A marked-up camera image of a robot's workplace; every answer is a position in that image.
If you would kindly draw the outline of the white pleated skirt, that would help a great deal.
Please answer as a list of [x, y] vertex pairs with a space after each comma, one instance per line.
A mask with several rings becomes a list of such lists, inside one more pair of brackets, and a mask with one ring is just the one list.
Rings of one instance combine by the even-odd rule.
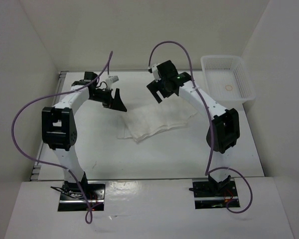
[[157, 133], [187, 126], [197, 110], [182, 98], [142, 106], [117, 117], [117, 139], [139, 143]]

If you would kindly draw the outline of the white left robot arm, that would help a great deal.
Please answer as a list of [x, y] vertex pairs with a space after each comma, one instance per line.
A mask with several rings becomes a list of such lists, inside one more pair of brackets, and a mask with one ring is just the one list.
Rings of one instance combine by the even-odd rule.
[[52, 107], [44, 107], [41, 113], [42, 140], [54, 152], [64, 172], [61, 192], [70, 197], [83, 199], [92, 192], [86, 173], [79, 164], [75, 150], [78, 132], [74, 116], [87, 100], [100, 102], [104, 108], [126, 112], [120, 97], [120, 89], [112, 94], [112, 85], [118, 76], [108, 76], [100, 88], [94, 72], [85, 72], [84, 78], [72, 83], [70, 91]]

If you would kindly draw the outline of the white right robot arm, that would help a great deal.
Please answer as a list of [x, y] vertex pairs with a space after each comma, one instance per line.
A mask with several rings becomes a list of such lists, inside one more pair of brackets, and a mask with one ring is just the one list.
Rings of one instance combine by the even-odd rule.
[[187, 72], [178, 72], [170, 61], [148, 67], [154, 80], [147, 88], [158, 103], [163, 98], [177, 95], [188, 102], [208, 120], [206, 141], [212, 153], [207, 162], [208, 190], [214, 196], [225, 191], [230, 182], [229, 163], [240, 137], [239, 114], [236, 109], [227, 109], [204, 92]]

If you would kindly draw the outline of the tan rubber band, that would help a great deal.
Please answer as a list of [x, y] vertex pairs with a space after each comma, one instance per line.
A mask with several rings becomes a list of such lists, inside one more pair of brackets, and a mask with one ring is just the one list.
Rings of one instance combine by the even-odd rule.
[[232, 87], [231, 85], [226, 85], [226, 86], [225, 86], [225, 89], [226, 89], [227, 91], [232, 91], [232, 90], [233, 90], [233, 87]]

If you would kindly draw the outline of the white perforated plastic basket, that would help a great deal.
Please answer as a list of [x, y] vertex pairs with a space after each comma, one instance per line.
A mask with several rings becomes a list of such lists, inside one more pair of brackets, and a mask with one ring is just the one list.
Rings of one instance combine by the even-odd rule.
[[[255, 100], [256, 93], [241, 57], [206, 55], [201, 57], [201, 67], [209, 95], [220, 104], [235, 108]], [[227, 91], [226, 85], [233, 90]]]

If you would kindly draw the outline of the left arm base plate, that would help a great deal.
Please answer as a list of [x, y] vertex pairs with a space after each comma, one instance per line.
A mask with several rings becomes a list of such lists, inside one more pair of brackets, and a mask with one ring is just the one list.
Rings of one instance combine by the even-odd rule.
[[[82, 192], [78, 188], [66, 188], [51, 186], [51, 189], [60, 193], [58, 211], [59, 212], [76, 212], [87, 211], [88, 206]], [[105, 205], [105, 183], [92, 182], [86, 187], [86, 198], [92, 211], [104, 211]]]

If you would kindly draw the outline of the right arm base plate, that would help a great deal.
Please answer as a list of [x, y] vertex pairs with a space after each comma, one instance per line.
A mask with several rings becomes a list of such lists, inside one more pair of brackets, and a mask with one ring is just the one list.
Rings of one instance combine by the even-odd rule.
[[231, 180], [228, 185], [217, 193], [212, 192], [209, 185], [207, 179], [192, 181], [189, 191], [194, 195], [195, 209], [226, 208], [227, 203], [229, 203], [229, 208], [240, 207], [234, 180]]

